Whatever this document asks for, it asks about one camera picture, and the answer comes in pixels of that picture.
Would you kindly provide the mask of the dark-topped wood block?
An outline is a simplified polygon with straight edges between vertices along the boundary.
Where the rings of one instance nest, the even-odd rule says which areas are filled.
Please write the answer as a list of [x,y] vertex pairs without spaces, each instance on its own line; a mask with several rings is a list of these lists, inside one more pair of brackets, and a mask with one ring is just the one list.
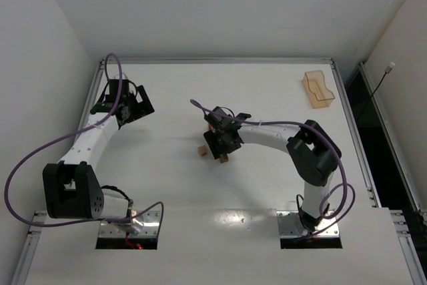
[[228,162],[229,161],[229,158],[228,158],[228,155],[227,154],[221,154],[220,155],[220,163],[221,164],[224,164],[224,163],[226,163],[226,162]]

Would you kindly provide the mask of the small plain wood cube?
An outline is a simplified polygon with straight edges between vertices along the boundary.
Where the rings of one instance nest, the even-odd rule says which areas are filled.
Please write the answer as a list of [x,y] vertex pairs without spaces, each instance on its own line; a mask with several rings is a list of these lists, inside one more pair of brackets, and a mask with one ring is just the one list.
[[206,146],[199,146],[197,152],[200,156],[206,156],[208,154],[208,149]]

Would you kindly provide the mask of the clear orange plastic box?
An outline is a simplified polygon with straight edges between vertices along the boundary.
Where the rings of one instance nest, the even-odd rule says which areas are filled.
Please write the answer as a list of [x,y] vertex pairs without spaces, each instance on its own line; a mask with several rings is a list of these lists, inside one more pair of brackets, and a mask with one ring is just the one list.
[[335,99],[334,93],[326,86],[322,70],[305,72],[302,85],[314,109],[330,107]]

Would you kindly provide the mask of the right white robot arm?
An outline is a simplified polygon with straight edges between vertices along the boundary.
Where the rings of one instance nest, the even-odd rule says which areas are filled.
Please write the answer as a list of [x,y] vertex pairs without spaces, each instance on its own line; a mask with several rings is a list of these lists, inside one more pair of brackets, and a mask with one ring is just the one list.
[[249,124],[250,114],[236,119],[221,107],[204,115],[209,130],[203,134],[213,157],[219,159],[241,148],[257,144],[287,153],[304,181],[304,195],[298,215],[302,226],[314,232],[329,209],[327,195],[333,173],[342,154],[316,121],[302,125]]

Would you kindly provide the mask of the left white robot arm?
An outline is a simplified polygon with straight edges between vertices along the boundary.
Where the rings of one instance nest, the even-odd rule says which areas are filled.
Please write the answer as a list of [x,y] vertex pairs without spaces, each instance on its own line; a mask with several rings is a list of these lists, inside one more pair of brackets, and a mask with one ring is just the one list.
[[95,174],[109,140],[124,125],[155,110],[144,86],[130,91],[132,81],[112,79],[91,108],[88,131],[79,134],[71,149],[42,171],[47,213],[50,218],[122,220],[131,212],[131,201],[103,192]]

